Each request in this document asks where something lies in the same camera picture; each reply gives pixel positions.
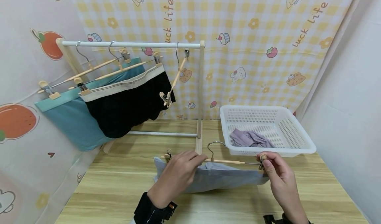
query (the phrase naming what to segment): wooden tabletop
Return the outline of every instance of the wooden tabletop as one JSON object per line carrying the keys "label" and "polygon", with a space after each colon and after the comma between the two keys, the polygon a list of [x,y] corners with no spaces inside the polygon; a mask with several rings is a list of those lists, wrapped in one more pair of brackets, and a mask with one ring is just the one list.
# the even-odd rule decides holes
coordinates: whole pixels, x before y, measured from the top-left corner
{"label": "wooden tabletop", "polygon": [[[188,120],[157,120],[135,128],[181,133],[195,133],[195,129],[196,122]],[[206,145],[215,140],[224,141],[220,121],[204,121],[203,153],[208,157]],[[231,156],[223,145],[212,146],[215,159],[254,161],[253,157]],[[195,139],[188,137],[127,135],[118,139],[109,154],[100,151],[56,224],[128,224],[142,193],[153,185],[153,158],[162,156],[168,148],[176,154],[194,147]],[[318,154],[299,155],[286,161],[295,171],[300,198],[311,222],[367,223]],[[253,169],[249,165],[234,167]],[[273,214],[279,219],[282,214],[270,182],[184,194],[174,202],[178,208],[165,223],[263,224],[263,215]]]}

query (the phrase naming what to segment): yellow checkered backdrop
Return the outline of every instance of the yellow checkered backdrop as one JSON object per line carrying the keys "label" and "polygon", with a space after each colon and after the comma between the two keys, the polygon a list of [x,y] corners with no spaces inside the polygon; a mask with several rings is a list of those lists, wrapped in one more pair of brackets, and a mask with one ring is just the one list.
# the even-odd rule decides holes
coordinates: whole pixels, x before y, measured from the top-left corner
{"label": "yellow checkered backdrop", "polygon": [[[352,0],[73,0],[90,41],[198,43],[205,40],[203,103],[197,99],[197,50],[190,51],[166,119],[219,119],[219,107],[284,106],[310,91]],[[94,47],[99,63],[112,57]],[[143,61],[151,48],[128,48]],[[174,49],[164,56],[172,82]],[[184,52],[178,51],[180,62]],[[108,73],[117,64],[105,68]]]}

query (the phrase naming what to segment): white waistband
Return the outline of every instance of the white waistband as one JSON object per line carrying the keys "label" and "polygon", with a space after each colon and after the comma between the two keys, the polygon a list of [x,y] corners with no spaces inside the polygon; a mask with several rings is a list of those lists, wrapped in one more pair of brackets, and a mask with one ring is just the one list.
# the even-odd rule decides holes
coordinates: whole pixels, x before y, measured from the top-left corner
{"label": "white waistband", "polygon": [[153,68],[150,68],[144,73],[141,73],[138,76],[135,76],[131,79],[127,79],[125,81],[110,84],[100,88],[92,89],[90,94],[84,95],[84,96],[80,95],[80,97],[83,99],[83,101],[90,102],[95,99],[110,96],[112,94],[120,93],[125,90],[134,89],[145,84],[147,81],[150,81],[150,79],[153,79],[154,77],[158,76],[162,72],[165,72],[163,66],[160,66],[160,67],[154,66]]}

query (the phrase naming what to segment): wooden rack frame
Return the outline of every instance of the wooden rack frame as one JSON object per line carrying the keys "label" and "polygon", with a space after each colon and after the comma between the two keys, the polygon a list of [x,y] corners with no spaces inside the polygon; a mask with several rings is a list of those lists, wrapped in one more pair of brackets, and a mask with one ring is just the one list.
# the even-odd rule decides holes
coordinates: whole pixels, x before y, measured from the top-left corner
{"label": "wooden rack frame", "polygon": [[[70,64],[73,72],[75,74],[80,74],[83,72],[83,68],[77,58],[74,56],[73,51],[70,46],[86,46],[86,47],[108,47],[111,42],[87,42],[83,41],[78,44],[77,41],[65,41],[63,38],[56,39],[56,43],[66,61]],[[198,116],[197,116],[197,131],[195,134],[190,133],[167,133],[167,132],[153,132],[153,131],[130,131],[128,134],[143,134],[143,135],[155,135],[155,136],[179,136],[179,137],[195,137],[196,146],[195,150],[198,154],[202,153],[202,104],[203,104],[203,77],[204,77],[204,50],[205,41],[200,41],[200,43],[135,43],[135,42],[113,42],[111,47],[127,47],[127,48],[178,48],[178,49],[200,49],[200,61],[198,64]],[[82,76],[84,82],[88,81],[88,78],[84,75]],[[108,153],[115,140],[110,141],[103,145],[103,151]]]}

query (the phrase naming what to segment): white plastic basket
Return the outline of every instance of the white plastic basket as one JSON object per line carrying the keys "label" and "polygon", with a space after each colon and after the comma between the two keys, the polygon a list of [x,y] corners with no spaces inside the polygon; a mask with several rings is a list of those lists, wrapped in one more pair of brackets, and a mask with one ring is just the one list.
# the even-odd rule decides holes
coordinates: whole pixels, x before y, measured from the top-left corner
{"label": "white plastic basket", "polygon": [[[316,146],[298,120],[285,107],[221,106],[221,124],[225,144],[233,156],[256,156],[263,151],[273,151],[283,157],[313,154]],[[267,137],[275,148],[233,146],[231,133],[255,131]]]}

